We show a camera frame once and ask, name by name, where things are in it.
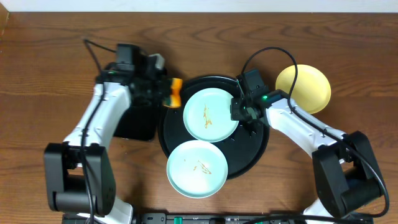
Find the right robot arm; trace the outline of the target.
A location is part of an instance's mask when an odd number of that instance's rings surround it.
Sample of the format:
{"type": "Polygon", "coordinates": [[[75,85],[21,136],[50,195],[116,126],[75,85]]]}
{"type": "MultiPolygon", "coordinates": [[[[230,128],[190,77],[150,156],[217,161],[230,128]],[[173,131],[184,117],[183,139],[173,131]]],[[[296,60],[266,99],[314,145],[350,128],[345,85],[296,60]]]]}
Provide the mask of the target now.
{"type": "Polygon", "coordinates": [[[389,195],[368,137],[346,134],[301,109],[281,90],[231,100],[231,118],[262,123],[286,135],[311,158],[317,200],[304,211],[306,222],[343,222],[366,204],[384,197],[385,206],[369,217],[389,211],[389,195]]]}

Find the yellow plate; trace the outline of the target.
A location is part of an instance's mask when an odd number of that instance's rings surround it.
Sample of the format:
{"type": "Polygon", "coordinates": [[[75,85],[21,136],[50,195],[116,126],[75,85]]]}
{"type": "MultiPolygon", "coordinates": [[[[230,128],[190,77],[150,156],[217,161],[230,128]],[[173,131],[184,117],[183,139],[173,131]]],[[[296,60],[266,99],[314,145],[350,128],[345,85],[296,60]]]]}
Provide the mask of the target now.
{"type": "MultiPolygon", "coordinates": [[[[299,64],[298,78],[292,92],[292,98],[303,110],[310,114],[323,110],[331,98],[331,86],[326,76],[317,68],[299,64]]],[[[295,67],[289,66],[281,71],[276,79],[275,88],[288,93],[295,76],[295,67]]]]}

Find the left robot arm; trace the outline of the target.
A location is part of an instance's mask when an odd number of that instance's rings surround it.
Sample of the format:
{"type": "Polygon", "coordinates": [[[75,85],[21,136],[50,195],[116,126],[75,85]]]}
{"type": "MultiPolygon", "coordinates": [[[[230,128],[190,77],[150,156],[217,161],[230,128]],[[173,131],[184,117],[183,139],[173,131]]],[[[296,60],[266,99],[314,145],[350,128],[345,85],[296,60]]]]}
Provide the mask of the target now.
{"type": "Polygon", "coordinates": [[[116,195],[108,157],[113,137],[153,138],[161,104],[170,95],[160,54],[118,53],[100,70],[81,120],[44,151],[49,208],[84,223],[134,223],[134,208],[116,195]]]}

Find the green and yellow sponge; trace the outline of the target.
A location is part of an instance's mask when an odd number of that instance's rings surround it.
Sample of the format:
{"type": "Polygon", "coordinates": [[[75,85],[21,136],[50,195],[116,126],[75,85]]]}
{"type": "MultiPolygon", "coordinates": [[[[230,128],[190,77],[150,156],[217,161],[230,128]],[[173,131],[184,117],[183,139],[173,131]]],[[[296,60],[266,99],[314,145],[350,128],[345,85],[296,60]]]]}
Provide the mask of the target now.
{"type": "Polygon", "coordinates": [[[179,78],[171,78],[165,82],[165,93],[162,104],[168,108],[181,107],[182,101],[180,90],[182,89],[183,80],[179,78]]]}

